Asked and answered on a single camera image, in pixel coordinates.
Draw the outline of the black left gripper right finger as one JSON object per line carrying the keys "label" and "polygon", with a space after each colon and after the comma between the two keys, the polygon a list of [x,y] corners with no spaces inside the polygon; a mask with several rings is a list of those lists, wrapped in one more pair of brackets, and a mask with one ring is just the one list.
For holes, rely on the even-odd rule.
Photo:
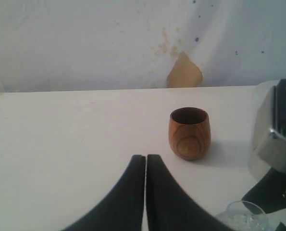
{"label": "black left gripper right finger", "polygon": [[180,187],[160,155],[149,154],[146,210],[150,231],[230,231]]}

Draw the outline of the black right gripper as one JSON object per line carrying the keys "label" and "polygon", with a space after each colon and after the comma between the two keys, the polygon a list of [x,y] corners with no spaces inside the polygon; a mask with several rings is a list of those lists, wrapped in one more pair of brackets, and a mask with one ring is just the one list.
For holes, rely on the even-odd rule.
{"label": "black right gripper", "polygon": [[274,88],[274,130],[286,138],[286,79]]}

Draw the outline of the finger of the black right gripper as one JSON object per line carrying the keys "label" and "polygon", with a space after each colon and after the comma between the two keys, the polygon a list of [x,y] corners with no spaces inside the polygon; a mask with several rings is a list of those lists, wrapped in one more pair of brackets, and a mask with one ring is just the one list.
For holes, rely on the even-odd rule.
{"label": "finger of the black right gripper", "polygon": [[267,214],[285,209],[286,174],[271,168],[242,200],[256,204]]}

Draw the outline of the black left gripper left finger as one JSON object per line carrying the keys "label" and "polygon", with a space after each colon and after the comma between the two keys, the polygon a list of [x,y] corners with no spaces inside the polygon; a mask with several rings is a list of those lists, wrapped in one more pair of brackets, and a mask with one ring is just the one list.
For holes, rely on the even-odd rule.
{"label": "black left gripper left finger", "polygon": [[66,231],[140,231],[144,211],[146,157],[134,155],[118,182]]}

